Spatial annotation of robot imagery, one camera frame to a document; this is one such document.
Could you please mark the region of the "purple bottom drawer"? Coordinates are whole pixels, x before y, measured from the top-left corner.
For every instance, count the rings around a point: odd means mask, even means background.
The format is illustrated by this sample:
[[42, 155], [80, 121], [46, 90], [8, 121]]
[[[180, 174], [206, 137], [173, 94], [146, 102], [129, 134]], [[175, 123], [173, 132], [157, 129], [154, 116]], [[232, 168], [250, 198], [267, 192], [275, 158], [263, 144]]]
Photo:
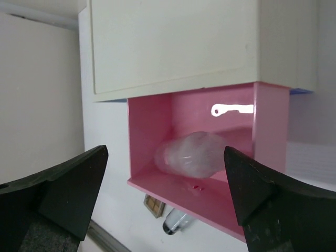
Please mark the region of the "purple bottom drawer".
[[[313, 91], [309, 91], [309, 90], [306, 90], [306, 89], [300, 89], [300, 88], [297, 88], [297, 89], [291, 89], [289, 91], [290, 95], [302, 95], [302, 94], [310, 94], [310, 93], [313, 93]], [[113, 102], [113, 103], [126, 103], [127, 102], [127, 98], [125, 99], [114, 99], [114, 100], [107, 100], [107, 101], [103, 101], [103, 102]]]

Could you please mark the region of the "white drawer cabinet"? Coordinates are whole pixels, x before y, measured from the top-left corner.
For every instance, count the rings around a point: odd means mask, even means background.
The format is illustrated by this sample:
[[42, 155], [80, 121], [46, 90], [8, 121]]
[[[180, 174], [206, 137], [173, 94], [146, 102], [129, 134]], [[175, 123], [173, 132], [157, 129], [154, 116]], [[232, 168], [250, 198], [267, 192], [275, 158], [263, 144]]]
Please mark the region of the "white drawer cabinet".
[[88, 1], [96, 101], [317, 85], [317, 1]]

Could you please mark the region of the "aluminium front rail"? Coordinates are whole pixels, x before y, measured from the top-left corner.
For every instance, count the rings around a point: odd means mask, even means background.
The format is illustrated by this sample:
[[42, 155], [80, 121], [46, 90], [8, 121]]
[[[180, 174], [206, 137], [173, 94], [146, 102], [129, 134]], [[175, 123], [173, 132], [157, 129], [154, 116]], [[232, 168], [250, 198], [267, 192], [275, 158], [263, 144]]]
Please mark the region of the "aluminium front rail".
[[89, 238], [103, 251], [131, 252], [130, 249], [93, 220], [90, 221], [87, 236], [89, 236]]

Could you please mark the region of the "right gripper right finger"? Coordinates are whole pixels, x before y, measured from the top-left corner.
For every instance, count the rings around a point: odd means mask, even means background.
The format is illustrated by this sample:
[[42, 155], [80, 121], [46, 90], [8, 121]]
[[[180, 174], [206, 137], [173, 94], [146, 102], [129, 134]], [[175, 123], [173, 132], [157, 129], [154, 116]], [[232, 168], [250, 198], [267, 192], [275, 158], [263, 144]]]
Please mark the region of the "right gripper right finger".
[[249, 251], [335, 251], [335, 192], [227, 146], [225, 171]]

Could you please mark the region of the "pink drawer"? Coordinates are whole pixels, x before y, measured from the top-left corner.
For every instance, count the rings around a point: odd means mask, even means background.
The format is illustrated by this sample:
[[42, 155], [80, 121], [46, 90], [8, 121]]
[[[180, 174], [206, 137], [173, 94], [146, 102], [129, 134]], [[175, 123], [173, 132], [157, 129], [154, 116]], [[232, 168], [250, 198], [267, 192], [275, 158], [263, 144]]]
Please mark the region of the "pink drawer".
[[224, 149], [283, 172], [289, 95], [286, 87], [254, 82], [130, 98], [129, 184], [243, 240]]

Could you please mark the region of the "long brown eyeshadow palette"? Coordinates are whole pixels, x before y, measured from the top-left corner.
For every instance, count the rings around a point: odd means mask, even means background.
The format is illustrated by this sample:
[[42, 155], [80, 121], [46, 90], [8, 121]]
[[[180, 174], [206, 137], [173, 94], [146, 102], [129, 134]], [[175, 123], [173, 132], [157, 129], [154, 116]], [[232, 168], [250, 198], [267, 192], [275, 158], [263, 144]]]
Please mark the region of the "long brown eyeshadow palette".
[[143, 203], [155, 218], [160, 218], [162, 216], [165, 209], [164, 202], [146, 194]]

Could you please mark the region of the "clear bottle black cap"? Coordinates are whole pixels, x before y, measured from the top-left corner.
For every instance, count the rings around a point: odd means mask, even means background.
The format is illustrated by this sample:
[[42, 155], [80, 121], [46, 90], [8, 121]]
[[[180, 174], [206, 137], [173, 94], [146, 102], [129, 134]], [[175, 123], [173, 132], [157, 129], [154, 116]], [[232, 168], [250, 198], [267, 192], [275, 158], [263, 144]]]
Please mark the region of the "clear bottle black cap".
[[174, 208], [168, 213], [162, 227], [167, 235], [174, 235], [189, 227], [193, 221], [195, 221], [193, 216]]

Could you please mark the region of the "clear ribbed plastic bottle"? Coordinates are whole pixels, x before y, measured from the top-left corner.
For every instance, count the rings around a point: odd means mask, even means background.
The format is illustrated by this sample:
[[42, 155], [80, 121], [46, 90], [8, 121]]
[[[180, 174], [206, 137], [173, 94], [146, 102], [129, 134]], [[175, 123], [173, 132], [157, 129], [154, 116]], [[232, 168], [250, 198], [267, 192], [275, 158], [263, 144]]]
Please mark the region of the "clear ribbed plastic bottle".
[[194, 132], [163, 143], [155, 153], [155, 165], [164, 173], [205, 179], [225, 169], [226, 141], [219, 135]]

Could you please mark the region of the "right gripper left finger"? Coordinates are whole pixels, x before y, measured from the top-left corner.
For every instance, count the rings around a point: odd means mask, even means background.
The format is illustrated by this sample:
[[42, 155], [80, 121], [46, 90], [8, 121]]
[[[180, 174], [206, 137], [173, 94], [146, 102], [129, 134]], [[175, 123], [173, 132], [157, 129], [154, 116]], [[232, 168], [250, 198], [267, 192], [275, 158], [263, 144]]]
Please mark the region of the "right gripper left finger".
[[1, 251], [77, 251], [108, 161], [99, 145], [64, 163], [1, 184]]

